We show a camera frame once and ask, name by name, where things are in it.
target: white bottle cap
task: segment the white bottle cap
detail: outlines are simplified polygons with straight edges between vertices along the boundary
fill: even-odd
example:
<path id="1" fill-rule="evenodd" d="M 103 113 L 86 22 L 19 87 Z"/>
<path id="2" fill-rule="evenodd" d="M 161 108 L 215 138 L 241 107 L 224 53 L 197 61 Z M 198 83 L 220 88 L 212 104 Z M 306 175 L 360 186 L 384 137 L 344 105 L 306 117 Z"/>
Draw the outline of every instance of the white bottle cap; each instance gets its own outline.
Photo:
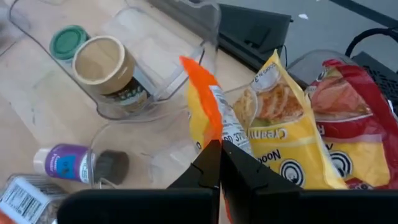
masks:
<path id="1" fill-rule="evenodd" d="M 45 171 L 45 160 L 52 149 L 52 147 L 43 147 L 36 152 L 33 158 L 33 169 L 36 173 L 47 175 Z"/>

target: yellow noodle bag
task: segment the yellow noodle bag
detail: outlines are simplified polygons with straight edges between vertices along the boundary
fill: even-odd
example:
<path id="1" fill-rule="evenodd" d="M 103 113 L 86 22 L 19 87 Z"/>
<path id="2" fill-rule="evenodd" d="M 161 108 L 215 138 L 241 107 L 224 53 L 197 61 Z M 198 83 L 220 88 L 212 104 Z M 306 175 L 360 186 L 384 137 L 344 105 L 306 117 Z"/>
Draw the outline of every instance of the yellow noodle bag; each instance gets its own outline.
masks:
<path id="1" fill-rule="evenodd" d="M 310 101 L 275 51 L 234 111 L 254 157 L 305 189 L 346 189 L 315 125 Z"/>

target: red snack bag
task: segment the red snack bag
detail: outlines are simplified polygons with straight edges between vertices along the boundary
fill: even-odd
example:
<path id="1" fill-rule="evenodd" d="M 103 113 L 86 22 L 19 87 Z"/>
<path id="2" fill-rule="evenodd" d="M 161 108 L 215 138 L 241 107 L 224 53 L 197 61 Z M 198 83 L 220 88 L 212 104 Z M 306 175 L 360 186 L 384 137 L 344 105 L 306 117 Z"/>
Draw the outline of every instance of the red snack bag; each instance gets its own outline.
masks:
<path id="1" fill-rule="evenodd" d="M 398 125 L 359 66 L 337 60 L 307 89 L 320 134 L 351 189 L 398 189 Z"/>

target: barcode label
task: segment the barcode label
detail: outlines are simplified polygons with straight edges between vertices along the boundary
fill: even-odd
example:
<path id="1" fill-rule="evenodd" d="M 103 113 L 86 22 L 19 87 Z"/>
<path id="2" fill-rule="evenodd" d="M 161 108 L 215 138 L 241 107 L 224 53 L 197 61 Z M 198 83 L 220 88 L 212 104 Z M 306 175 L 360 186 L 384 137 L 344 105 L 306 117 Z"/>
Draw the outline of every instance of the barcode label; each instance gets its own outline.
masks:
<path id="1" fill-rule="evenodd" d="M 17 177 L 9 185 L 0 201 L 0 209 L 16 223 L 36 223 L 50 202 L 50 198 Z"/>

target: yellow snack bag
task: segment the yellow snack bag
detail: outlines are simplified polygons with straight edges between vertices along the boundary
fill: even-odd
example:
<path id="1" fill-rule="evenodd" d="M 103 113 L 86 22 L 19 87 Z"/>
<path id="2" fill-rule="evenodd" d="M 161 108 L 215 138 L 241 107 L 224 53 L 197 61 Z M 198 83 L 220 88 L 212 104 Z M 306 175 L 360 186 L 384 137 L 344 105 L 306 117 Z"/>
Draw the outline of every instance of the yellow snack bag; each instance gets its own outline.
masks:
<path id="1" fill-rule="evenodd" d="M 233 108 L 258 161 L 305 189 L 347 188 L 322 142 L 308 97 L 276 51 Z"/>
<path id="2" fill-rule="evenodd" d="M 189 76 L 190 134 L 198 148 L 204 149 L 213 139 L 224 139 L 253 156 L 244 129 L 226 102 L 216 78 L 196 61 L 185 57 L 180 59 Z"/>

